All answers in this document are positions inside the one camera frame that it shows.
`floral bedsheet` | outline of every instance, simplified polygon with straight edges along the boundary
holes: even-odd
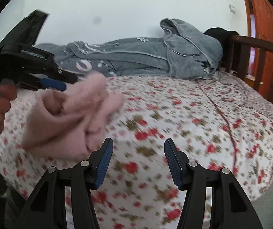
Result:
[[[273,105],[240,79],[223,72],[197,81],[111,77],[107,89],[127,100],[107,126],[114,153],[103,185],[92,192],[101,229],[176,228],[185,192],[172,181],[163,151],[167,138],[205,168],[228,167],[250,200],[272,183]],[[0,173],[25,198],[49,166],[76,164],[21,149],[25,118],[37,95],[19,92],[0,136]],[[207,221],[211,189],[206,198]],[[66,204],[73,228],[69,189]]]

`white wall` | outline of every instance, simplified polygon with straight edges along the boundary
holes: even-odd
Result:
[[[236,13],[229,10],[229,3]],[[247,35],[244,0],[21,0],[23,16],[35,9],[50,13],[38,37],[40,42],[67,44],[75,40],[102,43],[125,37],[161,37],[159,22],[178,18],[204,32],[211,27]],[[7,8],[15,21],[18,8]]]

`black plastic mount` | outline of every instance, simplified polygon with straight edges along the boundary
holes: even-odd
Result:
[[[171,147],[180,169],[184,170],[181,190],[187,190],[177,229],[202,228],[207,187],[212,188],[210,229],[263,228],[246,193],[228,168],[205,169],[178,151],[172,139],[167,139],[165,145]]]
[[[26,201],[15,228],[67,229],[65,187],[70,186],[75,229],[99,229],[90,189],[97,189],[97,167],[109,165],[109,162],[101,162],[109,144],[113,148],[112,140],[106,138],[100,150],[73,168],[58,170],[49,167]]]
[[[74,73],[60,70],[50,52],[33,47],[48,14],[35,10],[19,22],[0,43],[0,83],[13,80],[24,89],[45,89],[40,79],[31,74],[43,74],[50,79],[75,83]]]

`pink sweater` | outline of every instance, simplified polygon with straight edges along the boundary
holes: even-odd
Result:
[[[108,117],[124,103],[105,83],[104,75],[94,72],[65,92],[45,92],[27,118],[23,149],[41,157],[87,159],[104,141]]]

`wooden bed frame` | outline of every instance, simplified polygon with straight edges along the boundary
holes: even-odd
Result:
[[[230,72],[232,67],[234,49],[235,49],[234,45],[236,44],[241,45],[241,54],[240,54],[240,62],[238,64],[237,77],[242,80],[245,80],[245,77],[248,71],[249,59],[250,59],[250,48],[254,47],[259,49],[260,54],[259,54],[259,62],[257,67],[257,74],[253,84],[253,89],[255,89],[258,92],[260,83],[262,81],[264,65],[266,60],[266,52],[273,53],[273,43],[266,40],[262,40],[262,39],[233,35],[230,38],[230,47],[229,47],[229,52],[227,54],[227,61],[226,61],[226,72],[228,73]],[[269,86],[267,100],[273,103],[273,80],[271,81]]]

